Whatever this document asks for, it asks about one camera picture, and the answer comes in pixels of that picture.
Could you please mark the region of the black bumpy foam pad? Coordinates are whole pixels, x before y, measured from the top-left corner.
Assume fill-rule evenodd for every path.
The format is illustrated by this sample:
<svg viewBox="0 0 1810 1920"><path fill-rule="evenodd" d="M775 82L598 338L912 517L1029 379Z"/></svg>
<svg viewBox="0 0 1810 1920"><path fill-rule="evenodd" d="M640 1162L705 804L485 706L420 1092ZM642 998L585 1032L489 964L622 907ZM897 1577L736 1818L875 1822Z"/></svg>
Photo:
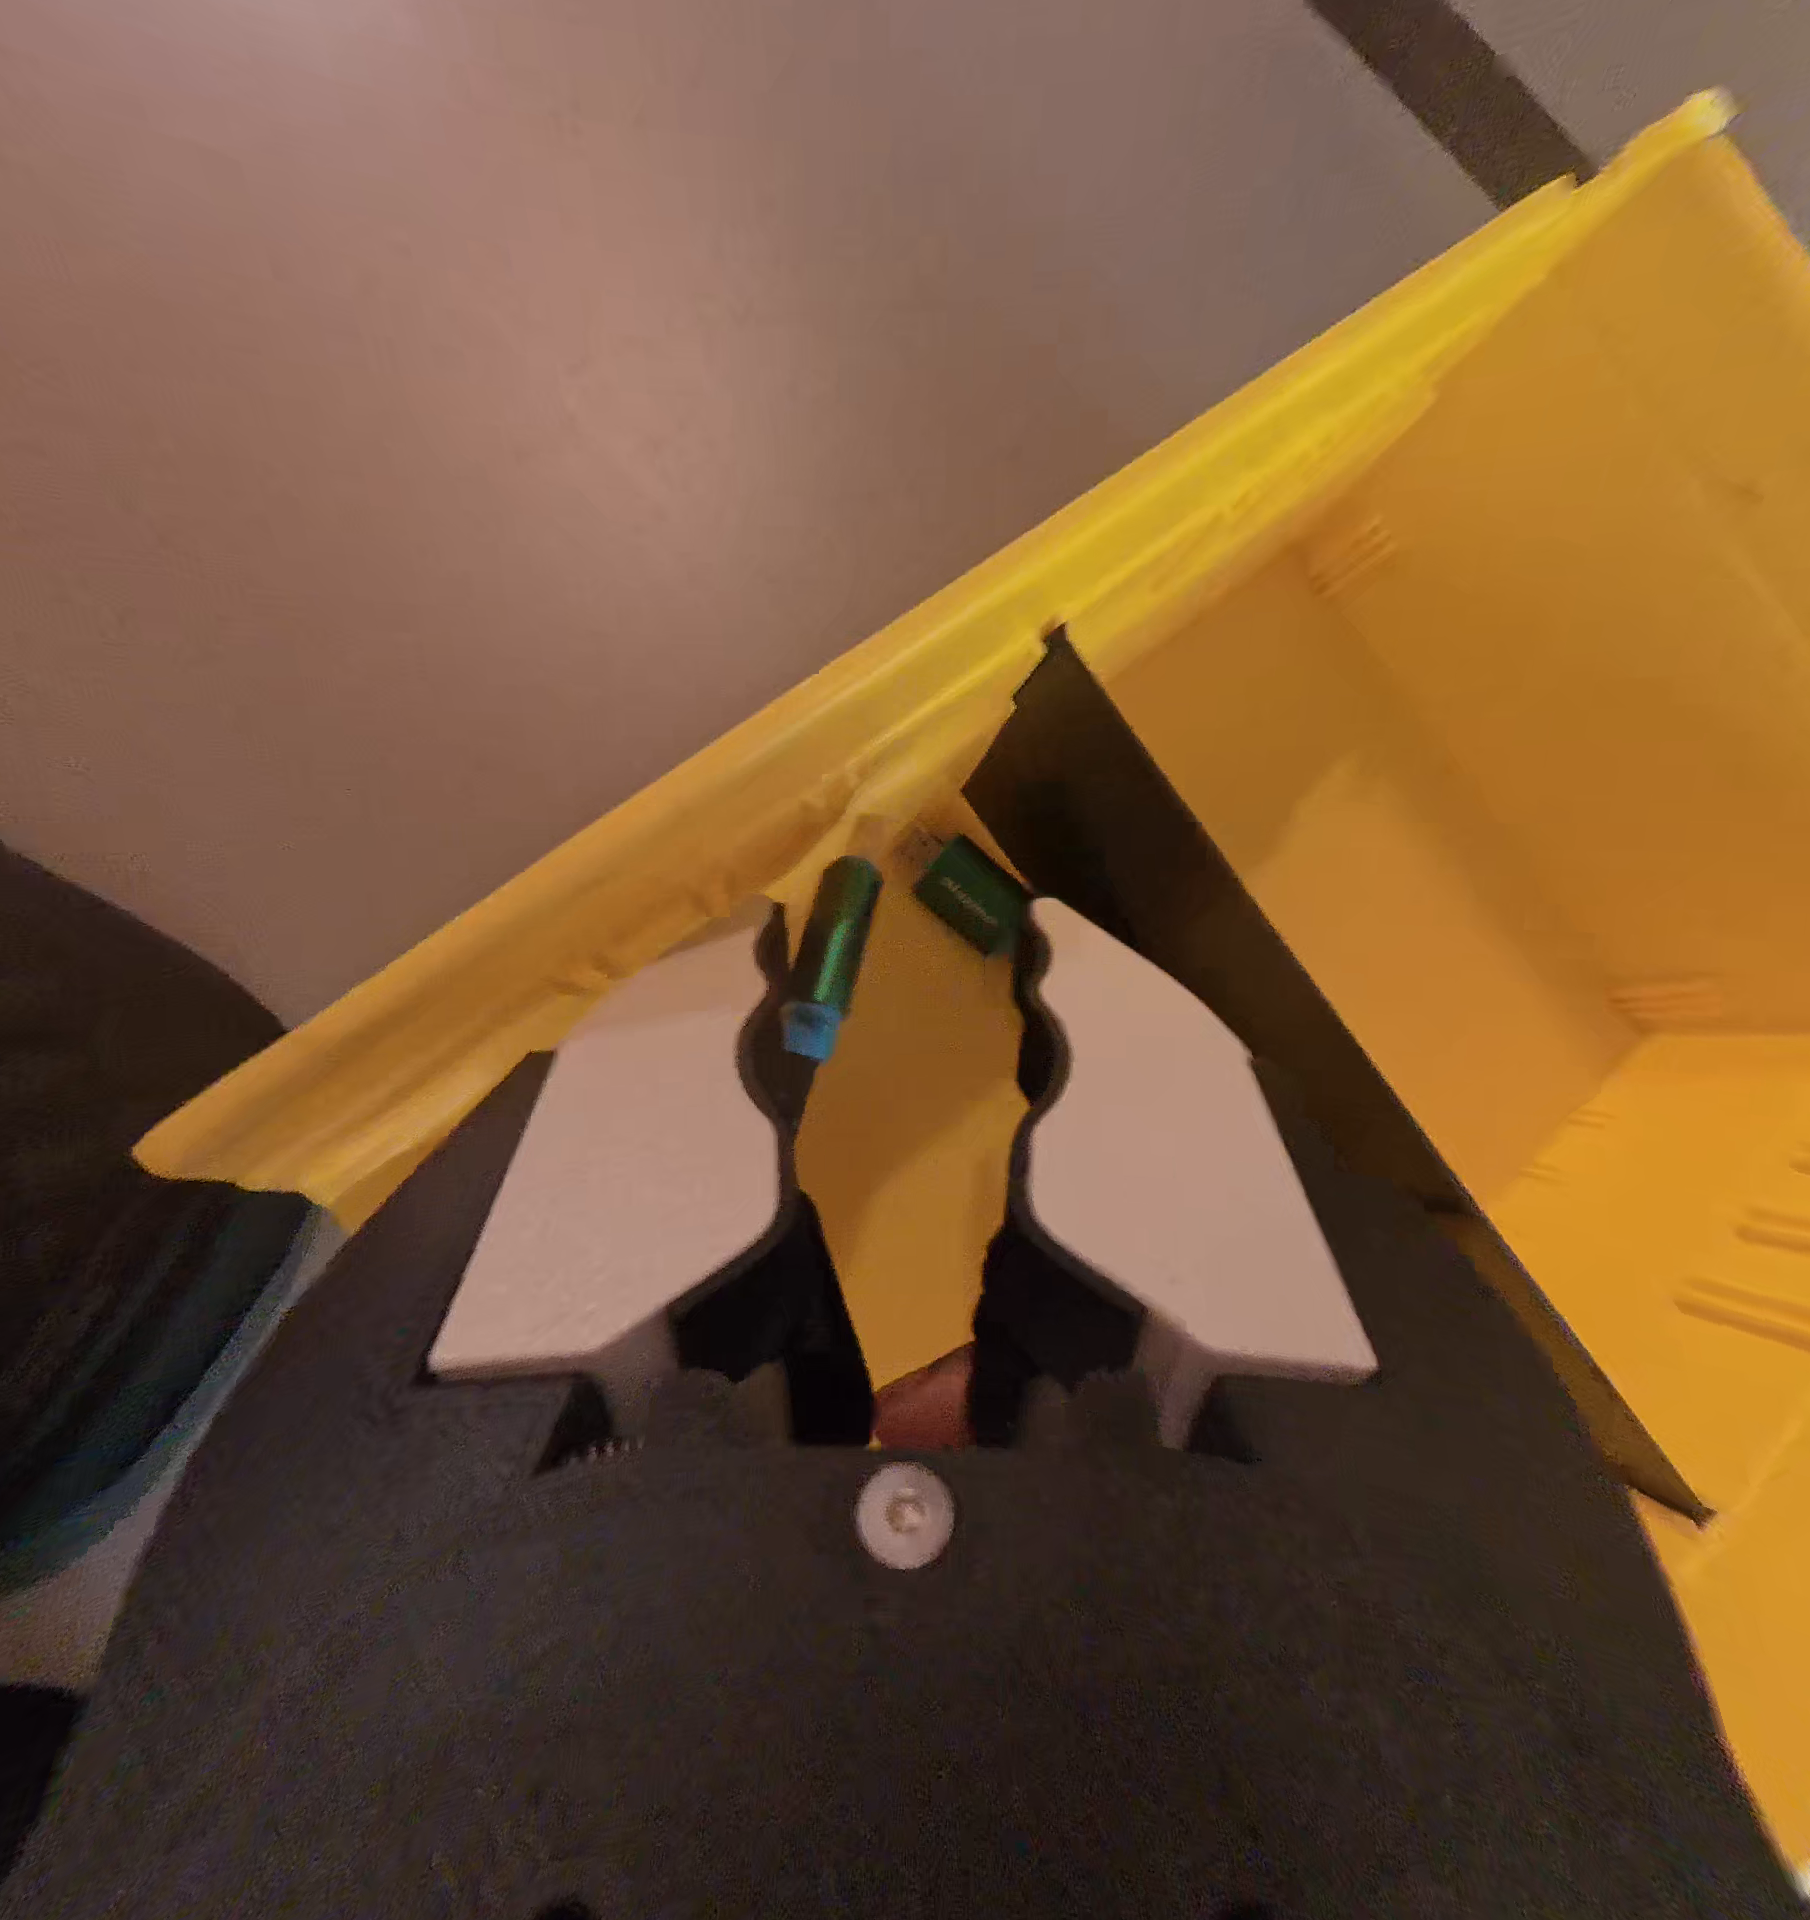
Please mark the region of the black bumpy foam pad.
<svg viewBox="0 0 1810 1920"><path fill-rule="evenodd" d="M0 1589L136 1504L313 1207L137 1142L284 1034L179 941L0 843Z"/></svg>

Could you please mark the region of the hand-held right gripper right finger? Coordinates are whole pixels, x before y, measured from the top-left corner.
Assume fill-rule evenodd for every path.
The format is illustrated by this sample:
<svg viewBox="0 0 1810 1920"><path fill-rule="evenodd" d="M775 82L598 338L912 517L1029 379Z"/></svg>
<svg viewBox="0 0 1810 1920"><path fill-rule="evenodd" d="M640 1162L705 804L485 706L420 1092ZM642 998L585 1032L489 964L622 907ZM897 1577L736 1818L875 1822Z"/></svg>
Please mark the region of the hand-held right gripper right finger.
<svg viewBox="0 0 1810 1920"><path fill-rule="evenodd" d="M1356 1314L1246 1046L1191 989L1055 896L1029 909L1036 1229L1209 1379L1369 1381Z"/></svg>

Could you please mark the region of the yellow plastic bin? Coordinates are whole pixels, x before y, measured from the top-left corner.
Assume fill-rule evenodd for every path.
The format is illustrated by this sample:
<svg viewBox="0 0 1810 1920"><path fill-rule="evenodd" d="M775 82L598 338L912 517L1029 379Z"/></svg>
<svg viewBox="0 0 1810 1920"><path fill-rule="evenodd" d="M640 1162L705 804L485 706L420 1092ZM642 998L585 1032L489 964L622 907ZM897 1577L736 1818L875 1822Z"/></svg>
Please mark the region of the yellow plastic bin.
<svg viewBox="0 0 1810 1920"><path fill-rule="evenodd" d="M1697 95L781 692L136 1148L356 1229L871 813L1112 789L1063 625L1705 1520L1639 1515L1810 1879L1810 257Z"/></svg>

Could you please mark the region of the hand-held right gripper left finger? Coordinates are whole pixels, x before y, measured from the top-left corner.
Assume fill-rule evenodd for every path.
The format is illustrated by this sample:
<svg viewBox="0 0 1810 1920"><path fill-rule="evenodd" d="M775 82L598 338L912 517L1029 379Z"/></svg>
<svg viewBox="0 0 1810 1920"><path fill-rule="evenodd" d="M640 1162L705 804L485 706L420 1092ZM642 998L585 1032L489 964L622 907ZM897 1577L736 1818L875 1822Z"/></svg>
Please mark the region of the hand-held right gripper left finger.
<svg viewBox="0 0 1810 1920"><path fill-rule="evenodd" d="M671 1309L779 1227L763 1030L786 960L745 905L617 983L556 1046L430 1352L444 1381L658 1381Z"/></svg>

